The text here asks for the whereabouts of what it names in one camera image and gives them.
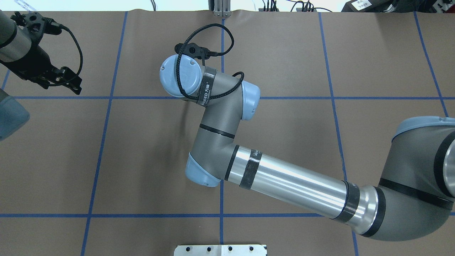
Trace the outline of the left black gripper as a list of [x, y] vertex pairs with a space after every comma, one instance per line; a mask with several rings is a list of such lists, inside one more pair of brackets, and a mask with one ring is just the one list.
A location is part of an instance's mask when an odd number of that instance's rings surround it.
[[82, 79], [70, 68], [64, 66], [60, 69], [52, 65], [49, 55], [41, 47], [32, 47], [30, 51], [19, 60], [2, 64], [23, 80], [29, 80], [41, 87], [65, 86], [76, 95], [81, 94]]

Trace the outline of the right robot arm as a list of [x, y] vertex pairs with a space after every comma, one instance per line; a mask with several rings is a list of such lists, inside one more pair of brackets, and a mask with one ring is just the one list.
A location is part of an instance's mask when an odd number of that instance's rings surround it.
[[363, 237], [404, 241], [442, 227], [454, 209], [454, 119], [409, 118], [400, 123], [378, 185], [359, 186], [235, 143], [250, 120], [258, 86], [187, 55], [161, 65], [164, 90], [205, 108], [186, 163], [186, 177], [216, 187], [224, 180], [345, 224]]

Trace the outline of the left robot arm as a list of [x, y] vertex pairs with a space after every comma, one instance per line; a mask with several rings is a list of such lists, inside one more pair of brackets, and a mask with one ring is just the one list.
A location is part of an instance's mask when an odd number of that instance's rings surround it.
[[[45, 34], [70, 34], [79, 53], [79, 67], [74, 72], [69, 67], [55, 67], [48, 53], [40, 47]], [[1, 13], [0, 63], [18, 78], [48, 89], [64, 86], [76, 95], [81, 94], [83, 53], [73, 32], [52, 18], [38, 12], [21, 14], [16, 11], [7, 16]]]

